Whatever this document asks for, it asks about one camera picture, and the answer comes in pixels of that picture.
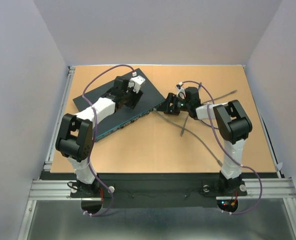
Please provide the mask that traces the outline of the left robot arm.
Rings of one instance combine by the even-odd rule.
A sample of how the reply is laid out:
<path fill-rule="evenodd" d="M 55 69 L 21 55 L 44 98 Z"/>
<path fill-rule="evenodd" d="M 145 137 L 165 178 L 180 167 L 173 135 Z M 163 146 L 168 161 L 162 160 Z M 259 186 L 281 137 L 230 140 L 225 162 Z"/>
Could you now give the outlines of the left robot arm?
<path fill-rule="evenodd" d="M 69 183 L 73 193 L 84 193 L 88 197 L 98 194 L 100 183 L 98 174 L 90 165 L 90 155 L 95 141 L 98 124 L 114 114 L 123 106 L 135 108 L 145 84 L 142 76 L 126 79 L 118 76 L 107 92 L 91 103 L 85 110 L 76 114 L 65 114 L 62 117 L 55 148 L 71 163 L 77 181 Z"/>

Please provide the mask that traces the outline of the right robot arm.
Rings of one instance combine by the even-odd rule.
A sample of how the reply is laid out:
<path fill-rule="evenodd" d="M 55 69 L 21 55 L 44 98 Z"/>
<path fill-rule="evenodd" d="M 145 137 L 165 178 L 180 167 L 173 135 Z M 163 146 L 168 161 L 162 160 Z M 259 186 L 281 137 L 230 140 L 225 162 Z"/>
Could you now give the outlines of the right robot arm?
<path fill-rule="evenodd" d="M 217 123 L 219 133 L 224 140 L 221 149 L 224 160 L 218 180 L 218 192 L 229 195 L 242 184 L 243 148 L 252 123 L 238 100 L 222 104 L 202 104 L 199 90 L 196 87 L 184 88 L 177 85 L 176 94 L 169 93 L 167 98 L 156 108 L 157 111 L 169 115 L 187 112 L 195 120 L 209 119 L 213 128 L 213 120 Z"/>

